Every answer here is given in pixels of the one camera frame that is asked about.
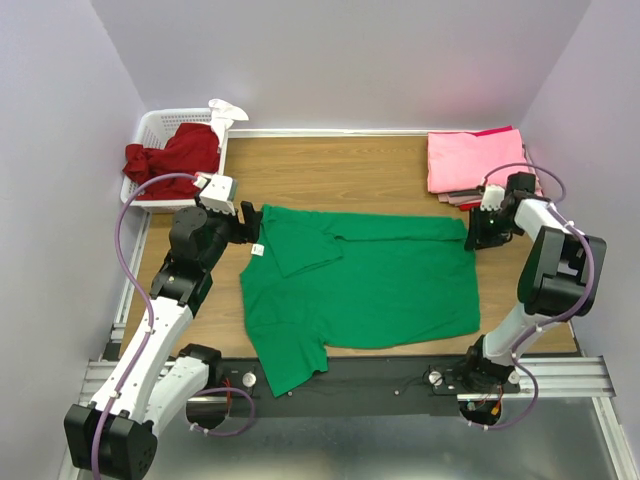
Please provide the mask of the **green t shirt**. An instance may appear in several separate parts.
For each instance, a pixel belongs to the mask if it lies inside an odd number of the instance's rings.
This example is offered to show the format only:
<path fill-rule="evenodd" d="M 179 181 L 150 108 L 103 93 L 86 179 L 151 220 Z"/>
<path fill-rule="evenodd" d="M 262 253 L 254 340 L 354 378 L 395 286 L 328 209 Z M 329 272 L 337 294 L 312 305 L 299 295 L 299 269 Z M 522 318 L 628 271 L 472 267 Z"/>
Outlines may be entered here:
<path fill-rule="evenodd" d="M 328 370 L 329 348 L 385 349 L 477 332 L 476 260 L 443 216 L 265 205 L 241 273 L 245 329 L 271 392 Z"/>

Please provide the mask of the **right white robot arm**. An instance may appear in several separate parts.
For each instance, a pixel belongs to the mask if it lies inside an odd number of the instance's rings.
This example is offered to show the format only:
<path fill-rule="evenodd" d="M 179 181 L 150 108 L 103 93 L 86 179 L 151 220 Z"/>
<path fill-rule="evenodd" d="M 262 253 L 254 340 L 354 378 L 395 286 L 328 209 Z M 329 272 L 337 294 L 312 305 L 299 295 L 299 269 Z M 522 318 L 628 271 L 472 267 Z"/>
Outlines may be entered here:
<path fill-rule="evenodd" d="M 532 241 L 507 317 L 465 355 L 457 378 L 480 392 L 509 381 L 516 361 L 544 333 L 589 313 L 596 297 L 607 243 L 577 229 L 556 205 L 536 194 L 536 177 L 517 172 L 507 184 L 480 187 L 482 200 L 469 212 L 467 251 L 494 248 L 514 236 Z"/>

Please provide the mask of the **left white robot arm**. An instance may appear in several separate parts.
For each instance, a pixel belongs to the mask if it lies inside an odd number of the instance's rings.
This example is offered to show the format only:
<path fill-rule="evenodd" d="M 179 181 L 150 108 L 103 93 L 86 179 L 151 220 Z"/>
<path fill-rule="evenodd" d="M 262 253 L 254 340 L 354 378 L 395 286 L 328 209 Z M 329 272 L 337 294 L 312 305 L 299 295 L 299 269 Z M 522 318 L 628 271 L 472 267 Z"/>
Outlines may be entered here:
<path fill-rule="evenodd" d="M 160 434 L 190 398 L 213 395 L 230 404 L 234 397 L 251 397 L 225 378 L 215 349 L 190 344 L 171 369 L 165 363 L 206 299 L 226 247 L 256 242 L 261 220 L 247 201 L 227 213 L 203 201 L 175 213 L 170 249 L 142 293 L 146 309 L 134 337 L 89 403 L 72 405 L 64 418 L 75 467 L 96 479 L 142 479 Z"/>

